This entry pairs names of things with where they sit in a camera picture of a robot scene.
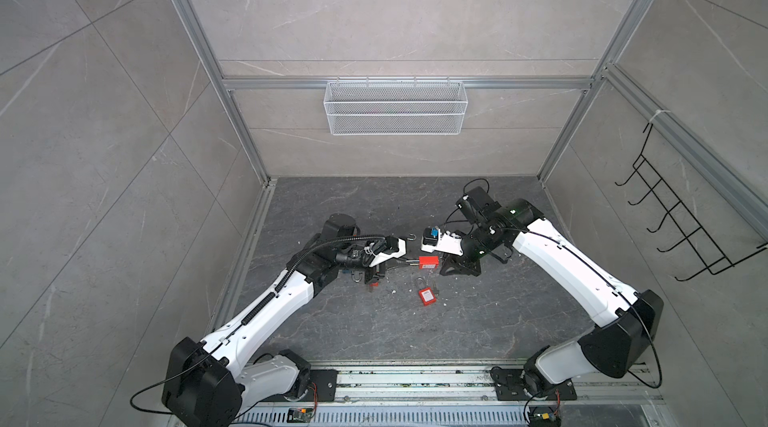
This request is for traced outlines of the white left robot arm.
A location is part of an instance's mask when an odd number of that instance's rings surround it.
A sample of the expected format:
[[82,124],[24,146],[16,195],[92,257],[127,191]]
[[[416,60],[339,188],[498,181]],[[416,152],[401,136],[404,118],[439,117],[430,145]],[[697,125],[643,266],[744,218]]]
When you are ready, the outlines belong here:
[[387,261],[406,252],[402,237],[364,235],[351,216],[331,215],[256,300],[203,339],[176,344],[161,403],[186,426],[229,426],[263,400],[302,398],[310,385],[309,362],[289,349],[259,362],[254,354],[339,272],[359,271],[375,282]]

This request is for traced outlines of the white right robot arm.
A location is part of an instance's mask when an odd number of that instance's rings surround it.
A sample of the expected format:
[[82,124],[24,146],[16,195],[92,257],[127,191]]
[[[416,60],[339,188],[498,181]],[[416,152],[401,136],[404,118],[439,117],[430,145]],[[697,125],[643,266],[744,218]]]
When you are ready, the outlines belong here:
[[532,203],[515,199],[503,205],[477,187],[457,200],[456,209],[469,223],[469,232],[437,225],[422,234],[422,250],[443,256],[442,275],[477,276],[482,259],[504,246],[542,268],[593,323],[583,335],[546,346],[526,361],[517,383],[528,396],[549,396],[584,374],[620,379],[646,350],[655,348],[664,308],[660,296],[652,290],[640,292],[605,271]]

